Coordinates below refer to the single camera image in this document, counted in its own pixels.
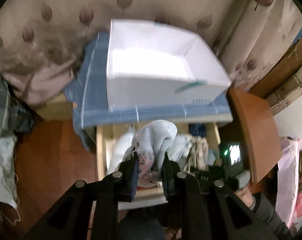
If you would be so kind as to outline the dark sleeve forearm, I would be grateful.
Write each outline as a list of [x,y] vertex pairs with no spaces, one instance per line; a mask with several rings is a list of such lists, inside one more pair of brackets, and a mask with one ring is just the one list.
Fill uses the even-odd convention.
[[250,210],[262,221],[278,239],[292,239],[287,225],[280,219],[271,202],[262,192],[253,195],[254,204]]

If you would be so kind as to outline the person's right hand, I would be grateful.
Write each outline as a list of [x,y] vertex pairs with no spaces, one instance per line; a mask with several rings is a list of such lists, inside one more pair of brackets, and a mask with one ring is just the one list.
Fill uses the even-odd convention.
[[250,179],[251,173],[249,170],[245,170],[237,175],[236,180],[238,181],[238,190],[235,193],[250,210],[253,210],[256,200],[249,189]]

